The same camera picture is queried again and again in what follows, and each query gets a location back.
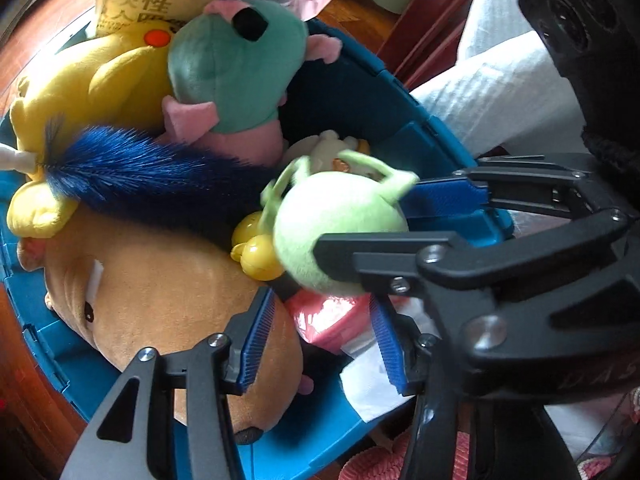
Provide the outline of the green round plush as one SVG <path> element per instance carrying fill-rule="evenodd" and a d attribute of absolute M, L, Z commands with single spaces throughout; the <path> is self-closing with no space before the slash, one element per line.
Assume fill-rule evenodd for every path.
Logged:
<path fill-rule="evenodd" d="M 262 190 L 259 229 L 272 237 L 281 266 L 300 287 L 321 295 L 360 296 L 364 290 L 359 283 L 335 281 L 320 269 L 314 245 L 324 234 L 406 232 L 400 200 L 419 176 L 351 150 L 338 157 L 374 170 L 382 179 L 336 170 L 314 174 L 310 157 L 300 156 Z"/>

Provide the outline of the white bear orange dress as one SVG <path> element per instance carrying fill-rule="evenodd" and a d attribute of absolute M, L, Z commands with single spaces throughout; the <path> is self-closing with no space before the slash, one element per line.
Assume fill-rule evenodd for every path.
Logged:
<path fill-rule="evenodd" d="M 321 171 L 343 171 L 369 178 L 374 177 L 375 172 L 368 167 L 341 159 L 338 156 L 341 151 L 355 151 L 369 155 L 370 146 L 365 140 L 352 136 L 341 138 L 334 130 L 326 130 L 314 136 L 307 136 L 287 148 L 281 160 L 281 168 L 284 169 L 292 160 L 300 156 L 309 156 L 310 171 L 313 174 Z"/>

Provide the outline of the pink tissue pack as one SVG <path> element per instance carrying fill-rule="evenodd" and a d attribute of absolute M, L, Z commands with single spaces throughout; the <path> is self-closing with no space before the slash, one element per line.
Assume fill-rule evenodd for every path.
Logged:
<path fill-rule="evenodd" d="M 337 297 L 300 290 L 285 301 L 285 307 L 307 344 L 333 354 L 356 356 L 374 339 L 371 300 L 371 294 Z"/>

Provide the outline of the white paper tissue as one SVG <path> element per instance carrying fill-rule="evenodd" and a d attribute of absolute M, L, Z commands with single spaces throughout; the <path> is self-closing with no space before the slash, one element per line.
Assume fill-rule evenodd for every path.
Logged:
<path fill-rule="evenodd" d="M 412 399 L 390 383 L 373 330 L 346 342 L 341 350 L 350 357 L 340 373 L 342 390 L 363 422 L 373 422 Z"/>

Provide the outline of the yellow plastic toy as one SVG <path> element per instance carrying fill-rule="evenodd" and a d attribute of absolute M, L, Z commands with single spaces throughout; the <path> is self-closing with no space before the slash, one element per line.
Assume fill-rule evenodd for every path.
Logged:
<path fill-rule="evenodd" d="M 280 278 L 284 269 L 273 248 L 271 235 L 259 229 L 261 216 L 260 211 L 253 212 L 236 226 L 231 237 L 230 256 L 253 280 L 271 282 Z"/>

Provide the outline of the brown dog plush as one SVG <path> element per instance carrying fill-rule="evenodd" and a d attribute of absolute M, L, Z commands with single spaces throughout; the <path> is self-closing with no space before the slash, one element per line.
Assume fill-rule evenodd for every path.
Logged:
<path fill-rule="evenodd" d="M 85 206 L 55 236 L 19 237 L 21 267 L 43 269 L 47 308 L 118 370 L 143 347 L 167 354 L 222 332 L 258 289 L 258 282 L 204 238 Z M 229 398 L 236 442 L 257 441 L 277 425 L 296 393 L 312 388 L 312 379 L 303 375 L 293 320 L 277 298 L 254 384 Z"/>

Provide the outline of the blue plastic storage crate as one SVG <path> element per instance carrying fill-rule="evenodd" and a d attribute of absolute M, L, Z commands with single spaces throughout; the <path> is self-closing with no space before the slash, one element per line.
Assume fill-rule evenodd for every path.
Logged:
<path fill-rule="evenodd" d="M 435 116 L 428 114 L 383 62 L 355 39 L 343 38 L 340 59 L 312 62 L 297 74 L 281 113 L 287 139 L 312 127 L 334 129 L 367 140 L 373 154 L 424 179 L 443 178 L 473 163 L 473 157 Z M 117 379 L 117 370 L 72 332 L 43 302 L 40 272 L 17 262 L 16 237 L 1 235 L 1 377 L 4 398 L 24 411 L 29 425 L 43 424 L 38 442 L 57 476 L 82 425 Z M 346 454 L 371 430 L 342 391 L 344 360 L 317 350 L 311 361 L 320 374 L 314 391 L 299 396 L 277 427 L 241 448 L 251 479 L 308 479 Z M 29 396 L 50 389 L 51 399 L 26 408 Z"/>

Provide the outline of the blue furry tail toy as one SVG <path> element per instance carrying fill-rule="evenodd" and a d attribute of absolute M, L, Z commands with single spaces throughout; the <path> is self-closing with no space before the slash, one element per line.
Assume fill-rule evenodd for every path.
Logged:
<path fill-rule="evenodd" d="M 62 119 L 44 127 L 42 169 L 55 195 L 100 214 L 183 230 L 222 248 L 258 211 L 276 170 L 186 144 L 163 144 L 137 130 L 92 126 L 62 144 Z"/>

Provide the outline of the teal pink creature plush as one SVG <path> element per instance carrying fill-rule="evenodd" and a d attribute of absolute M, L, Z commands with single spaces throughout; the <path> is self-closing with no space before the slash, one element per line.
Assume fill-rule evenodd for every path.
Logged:
<path fill-rule="evenodd" d="M 307 61 L 335 62 L 342 43 L 268 0 L 212 0 L 171 41 L 164 141 L 276 166 L 279 108 Z"/>

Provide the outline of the yellow pikachu plush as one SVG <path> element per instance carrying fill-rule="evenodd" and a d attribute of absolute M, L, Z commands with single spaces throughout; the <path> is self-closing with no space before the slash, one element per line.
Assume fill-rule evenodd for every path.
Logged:
<path fill-rule="evenodd" d="M 162 99 L 172 93 L 167 57 L 174 36 L 175 27 L 163 21 L 129 25 L 58 52 L 20 81 L 9 110 L 16 147 L 1 147 L 1 169 L 28 177 L 6 213 L 12 234 L 46 240 L 78 206 L 55 196 L 44 180 L 47 125 L 56 127 L 56 148 L 67 148 L 92 126 L 164 128 Z"/>

